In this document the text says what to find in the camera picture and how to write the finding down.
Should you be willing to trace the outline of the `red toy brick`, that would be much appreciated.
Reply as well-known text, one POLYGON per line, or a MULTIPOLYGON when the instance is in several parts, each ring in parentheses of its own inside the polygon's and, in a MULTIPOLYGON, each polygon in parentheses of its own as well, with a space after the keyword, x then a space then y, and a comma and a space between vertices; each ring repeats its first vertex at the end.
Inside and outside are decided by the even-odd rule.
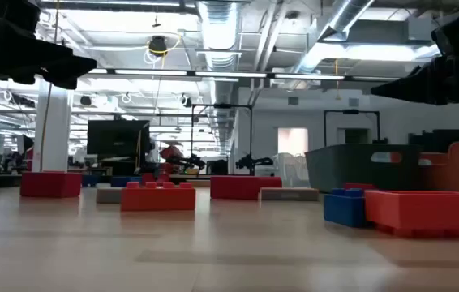
POLYGON ((356 182, 348 182, 344 185, 344 188, 346 190, 351 190, 351 189, 360 189, 363 191, 377 190, 377 187, 375 185, 368 184, 368 183, 356 183, 356 182))
POLYGON ((212 200, 254 200, 259 199, 262 188, 282 188, 280 177, 260 176, 212 176, 210 198, 212 200))
POLYGON ((161 185, 162 183, 167 183, 170 181, 170 176, 168 174, 158 174, 155 176, 151 173, 144 173, 142 174, 142 183, 156 183, 157 185, 161 185))
POLYGON ((82 175, 68 172, 23 173, 19 194, 32 198, 74 198, 79 197, 82 175))

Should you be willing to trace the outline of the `plain wooden block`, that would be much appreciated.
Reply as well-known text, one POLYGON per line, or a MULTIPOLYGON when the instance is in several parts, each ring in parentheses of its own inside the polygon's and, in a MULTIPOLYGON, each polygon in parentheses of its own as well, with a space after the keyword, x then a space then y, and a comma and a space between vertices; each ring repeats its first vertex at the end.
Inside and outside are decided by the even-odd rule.
POLYGON ((97 204, 120 204, 122 198, 122 187, 101 187, 97 188, 97 204))
POLYGON ((263 187, 259 198, 267 201, 319 201, 320 193, 313 188, 263 187))

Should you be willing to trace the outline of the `orange toy brick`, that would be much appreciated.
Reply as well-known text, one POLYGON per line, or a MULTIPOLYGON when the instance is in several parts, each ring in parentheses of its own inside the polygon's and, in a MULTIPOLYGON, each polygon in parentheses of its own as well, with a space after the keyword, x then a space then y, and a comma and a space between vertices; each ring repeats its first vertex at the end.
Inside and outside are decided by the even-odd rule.
POLYGON ((120 209, 122 212, 143 211, 188 211, 195 210, 196 189, 189 182, 176 186, 164 182, 159 187, 156 182, 129 182, 122 189, 120 209))
POLYGON ((366 191, 366 219, 402 238, 459 238, 459 192, 366 191))

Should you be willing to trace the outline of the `black background equipment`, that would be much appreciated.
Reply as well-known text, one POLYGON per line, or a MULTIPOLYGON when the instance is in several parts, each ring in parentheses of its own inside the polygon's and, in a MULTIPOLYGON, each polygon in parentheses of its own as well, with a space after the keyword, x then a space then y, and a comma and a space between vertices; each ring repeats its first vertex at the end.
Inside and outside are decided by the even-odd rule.
POLYGON ((408 144, 417 145, 421 152, 447 153, 450 145, 456 142, 459 142, 458 129, 436 129, 408 134, 408 144))

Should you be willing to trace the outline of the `white building column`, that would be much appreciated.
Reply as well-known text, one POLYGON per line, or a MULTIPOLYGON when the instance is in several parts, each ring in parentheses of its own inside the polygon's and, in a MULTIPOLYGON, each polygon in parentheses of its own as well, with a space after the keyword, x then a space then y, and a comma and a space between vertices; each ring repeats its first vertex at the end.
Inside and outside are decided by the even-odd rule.
POLYGON ((32 172, 67 171, 73 97, 72 90, 40 80, 32 172))

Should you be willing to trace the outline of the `large black monitor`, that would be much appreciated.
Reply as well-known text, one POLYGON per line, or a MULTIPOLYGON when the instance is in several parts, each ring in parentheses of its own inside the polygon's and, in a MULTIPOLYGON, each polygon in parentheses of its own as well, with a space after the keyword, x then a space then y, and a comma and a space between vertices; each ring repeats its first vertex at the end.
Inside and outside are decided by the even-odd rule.
POLYGON ((131 156, 151 150, 148 120, 91 120, 87 129, 88 154, 131 156))

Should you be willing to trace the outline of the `black ceiling device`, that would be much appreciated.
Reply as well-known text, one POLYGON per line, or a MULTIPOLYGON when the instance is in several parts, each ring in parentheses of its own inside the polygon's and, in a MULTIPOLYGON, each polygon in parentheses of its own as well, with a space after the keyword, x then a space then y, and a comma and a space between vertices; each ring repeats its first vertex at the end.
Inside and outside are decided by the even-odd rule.
POLYGON ((164 36, 153 36, 148 44, 148 51, 155 57, 164 57, 168 53, 164 36))

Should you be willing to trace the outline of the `teal plastic bin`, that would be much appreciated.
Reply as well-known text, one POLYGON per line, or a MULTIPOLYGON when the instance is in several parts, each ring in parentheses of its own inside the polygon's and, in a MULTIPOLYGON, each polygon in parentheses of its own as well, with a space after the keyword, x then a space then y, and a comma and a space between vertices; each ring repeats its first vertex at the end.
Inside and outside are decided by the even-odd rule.
POLYGON ((306 153, 311 187, 322 192, 347 183, 381 190, 414 190, 419 149, 413 145, 337 144, 306 153))

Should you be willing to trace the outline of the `person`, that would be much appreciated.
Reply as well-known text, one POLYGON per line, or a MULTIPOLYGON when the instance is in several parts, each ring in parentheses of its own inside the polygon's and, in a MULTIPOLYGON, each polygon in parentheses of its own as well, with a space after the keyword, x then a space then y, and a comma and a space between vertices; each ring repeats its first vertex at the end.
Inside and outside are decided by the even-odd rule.
POLYGON ((165 161, 160 166, 162 174, 179 174, 182 170, 180 165, 183 154, 175 145, 169 145, 168 147, 160 151, 161 158, 165 161))

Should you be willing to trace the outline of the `clear plastic bin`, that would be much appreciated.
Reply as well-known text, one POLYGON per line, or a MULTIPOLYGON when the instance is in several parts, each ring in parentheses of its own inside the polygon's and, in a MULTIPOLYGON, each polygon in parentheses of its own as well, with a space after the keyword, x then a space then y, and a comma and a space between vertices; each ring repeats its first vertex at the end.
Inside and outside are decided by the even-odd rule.
POLYGON ((272 160, 283 187, 310 186, 307 162, 303 155, 293 156, 289 153, 278 153, 272 160))

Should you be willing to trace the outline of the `overhead light bar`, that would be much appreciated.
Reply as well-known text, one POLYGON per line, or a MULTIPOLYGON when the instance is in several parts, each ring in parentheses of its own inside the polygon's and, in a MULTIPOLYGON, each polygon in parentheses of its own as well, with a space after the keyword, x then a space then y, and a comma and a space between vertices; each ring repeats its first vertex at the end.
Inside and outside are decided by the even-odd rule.
POLYGON ((140 70, 140 69, 93 69, 84 78, 122 78, 133 79, 143 76, 159 77, 199 77, 199 78, 229 78, 229 79, 300 79, 300 80, 332 80, 350 82, 388 82, 398 77, 380 77, 366 75, 322 75, 294 74, 275 72, 242 72, 242 71, 180 71, 180 70, 140 70))

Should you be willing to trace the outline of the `black gantry frame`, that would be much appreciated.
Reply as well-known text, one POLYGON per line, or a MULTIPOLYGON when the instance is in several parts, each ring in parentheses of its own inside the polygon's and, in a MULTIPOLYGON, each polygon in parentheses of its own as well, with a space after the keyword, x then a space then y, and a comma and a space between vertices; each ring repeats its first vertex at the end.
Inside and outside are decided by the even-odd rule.
POLYGON ((348 115, 357 115, 357 114, 374 114, 375 115, 375 129, 376 129, 376 139, 381 139, 381 127, 380 127, 380 112, 374 110, 360 110, 360 109, 327 109, 323 111, 323 127, 324 127, 324 147, 328 146, 328 137, 327 137, 327 115, 329 113, 338 113, 338 114, 348 114, 348 115))
POLYGON ((227 103, 219 103, 219 104, 192 104, 191 106, 191 137, 190 137, 190 156, 192 156, 193 150, 194 150, 194 124, 196 123, 195 117, 202 115, 201 113, 206 110, 207 108, 213 107, 214 109, 219 109, 219 110, 230 110, 230 109, 237 109, 237 108, 244 108, 249 111, 249 128, 250 128, 250 133, 249 133, 249 156, 252 156, 252 142, 253 142, 253 105, 235 105, 235 104, 227 104, 227 103), (203 109, 196 113, 195 112, 195 107, 196 106, 201 106, 203 109))

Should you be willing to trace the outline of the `silver ceiling duct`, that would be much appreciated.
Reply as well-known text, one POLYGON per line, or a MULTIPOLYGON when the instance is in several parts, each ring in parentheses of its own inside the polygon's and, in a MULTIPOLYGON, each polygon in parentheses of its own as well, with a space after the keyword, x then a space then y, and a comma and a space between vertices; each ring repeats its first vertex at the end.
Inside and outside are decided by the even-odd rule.
POLYGON ((360 16, 375 0, 335 0, 332 13, 327 23, 319 30, 314 44, 299 59, 291 69, 294 74, 311 74, 319 63, 331 58, 333 54, 343 52, 343 48, 336 44, 324 43, 328 38, 335 41, 346 41, 350 29, 360 16))
MULTIPOLYGON (((233 52, 238 39, 240 6, 235 2, 202 1, 197 3, 201 18, 201 32, 208 71, 235 71, 238 56, 233 52)), ((227 154, 231 149, 234 129, 234 110, 218 109, 216 105, 235 105, 238 96, 235 83, 211 81, 210 123, 219 152, 227 154)))

